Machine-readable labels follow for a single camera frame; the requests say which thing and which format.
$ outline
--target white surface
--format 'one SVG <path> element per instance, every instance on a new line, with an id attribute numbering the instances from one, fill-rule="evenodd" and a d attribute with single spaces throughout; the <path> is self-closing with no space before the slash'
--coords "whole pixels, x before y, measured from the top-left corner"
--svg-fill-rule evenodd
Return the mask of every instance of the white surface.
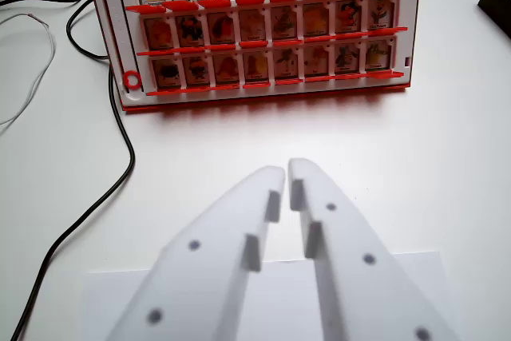
<path id="1" fill-rule="evenodd" d="M 261 270 L 268 224 L 279 221 L 285 174 L 258 169 L 175 236 L 108 340 L 235 341 L 248 278 Z M 154 308 L 164 319 L 147 326 Z"/>
<path id="2" fill-rule="evenodd" d="M 425 297 L 454 327 L 446 278 L 437 252 L 395 255 Z M 81 308 L 81 341 L 102 341 L 148 271 L 89 273 Z M 321 340 L 314 264 L 270 262 L 251 274 L 236 341 Z"/>
<path id="3" fill-rule="evenodd" d="M 324 341 L 408 341 L 418 330 L 436 341 L 458 339 L 324 170 L 292 159 L 287 178 L 303 251 L 315 264 Z"/>
<path id="4" fill-rule="evenodd" d="M 511 41 L 477 2 L 419 1 L 412 87 L 403 93 L 123 116 L 135 171 L 58 253 L 25 339 L 78 340 L 87 272 L 150 268 L 169 239 L 238 180 L 306 157 L 332 175 L 392 252 L 441 252 L 467 340 L 507 341 Z M 128 164 L 106 65 L 80 55 L 65 36 L 76 8 L 0 9 L 0 18 L 34 12 L 57 41 L 38 95 L 0 135 L 2 340 L 48 247 Z M 0 30 L 6 115 L 48 54 L 45 32 L 29 23 Z M 73 32 L 104 53 L 94 12 Z M 270 228 L 267 260 L 303 256 L 298 214 L 284 205 L 281 222 Z"/>

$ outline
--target screw hole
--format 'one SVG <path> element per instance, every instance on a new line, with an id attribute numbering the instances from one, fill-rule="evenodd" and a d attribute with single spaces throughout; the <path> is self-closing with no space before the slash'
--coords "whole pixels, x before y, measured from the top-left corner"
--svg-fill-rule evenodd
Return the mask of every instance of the screw hole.
<path id="1" fill-rule="evenodd" d="M 430 341 L 431 340 L 430 333 L 423 327 L 420 327 L 419 329 L 417 329 L 415 332 L 415 335 L 421 341 Z"/>
<path id="2" fill-rule="evenodd" d="M 367 253 L 364 255 L 364 262 L 369 265 L 374 265 L 376 264 L 376 259 L 370 253 Z"/>
<path id="3" fill-rule="evenodd" d="M 190 250 L 196 251 L 197 249 L 200 248 L 200 242 L 198 240 L 192 240 L 188 244 L 188 247 L 190 248 Z"/>
<path id="4" fill-rule="evenodd" d="M 154 325 L 161 321 L 161 317 L 163 317 L 161 309 L 152 309 L 147 316 L 147 320 L 150 324 Z"/>

